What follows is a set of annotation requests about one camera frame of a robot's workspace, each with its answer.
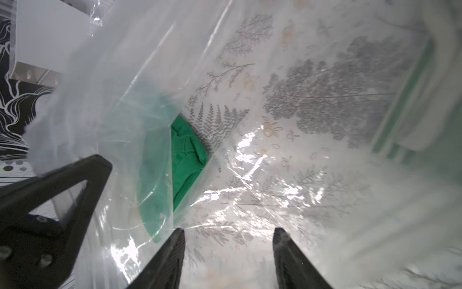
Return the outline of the green white striped top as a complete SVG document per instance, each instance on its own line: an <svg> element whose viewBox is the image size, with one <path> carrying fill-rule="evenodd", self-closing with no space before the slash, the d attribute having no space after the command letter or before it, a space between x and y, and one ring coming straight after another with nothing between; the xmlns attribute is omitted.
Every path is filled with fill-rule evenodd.
<svg viewBox="0 0 462 289"><path fill-rule="evenodd" d="M462 49L444 63L429 40L375 134L373 154L437 167L462 161Z"/></svg>

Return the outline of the green tank top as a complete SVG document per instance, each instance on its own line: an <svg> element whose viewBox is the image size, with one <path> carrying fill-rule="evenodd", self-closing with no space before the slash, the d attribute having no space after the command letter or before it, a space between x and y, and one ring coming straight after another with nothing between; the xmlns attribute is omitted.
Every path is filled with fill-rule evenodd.
<svg viewBox="0 0 462 289"><path fill-rule="evenodd" d="M171 230L173 213L205 168L208 153L167 95L140 95L137 115L135 199L143 228L158 243Z"/></svg>

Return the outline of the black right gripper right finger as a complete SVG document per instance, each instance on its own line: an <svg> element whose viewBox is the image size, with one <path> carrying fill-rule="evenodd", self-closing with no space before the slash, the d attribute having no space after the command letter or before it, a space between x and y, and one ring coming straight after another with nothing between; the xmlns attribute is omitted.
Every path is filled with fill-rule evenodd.
<svg viewBox="0 0 462 289"><path fill-rule="evenodd" d="M332 289L283 228L274 230L273 253L280 289Z"/></svg>

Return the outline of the clear plastic vacuum bag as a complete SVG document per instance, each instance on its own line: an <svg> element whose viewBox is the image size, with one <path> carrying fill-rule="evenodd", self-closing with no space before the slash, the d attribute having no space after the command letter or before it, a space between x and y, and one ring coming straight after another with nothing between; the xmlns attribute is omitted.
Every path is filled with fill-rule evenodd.
<svg viewBox="0 0 462 289"><path fill-rule="evenodd" d="M43 174L90 155L112 173L77 289L124 289L176 228L182 289L275 289L283 228L335 289L462 286L462 162L373 154L426 43L462 48L460 1L118 1L27 126ZM167 95L208 162L158 243L135 199L140 95Z"/></svg>

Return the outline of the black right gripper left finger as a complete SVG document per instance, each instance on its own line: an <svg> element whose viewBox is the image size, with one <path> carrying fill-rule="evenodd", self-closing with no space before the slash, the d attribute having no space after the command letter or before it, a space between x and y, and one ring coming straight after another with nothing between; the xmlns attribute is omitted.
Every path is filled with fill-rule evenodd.
<svg viewBox="0 0 462 289"><path fill-rule="evenodd" d="M178 289L185 256L185 232L176 228L127 289Z"/></svg>

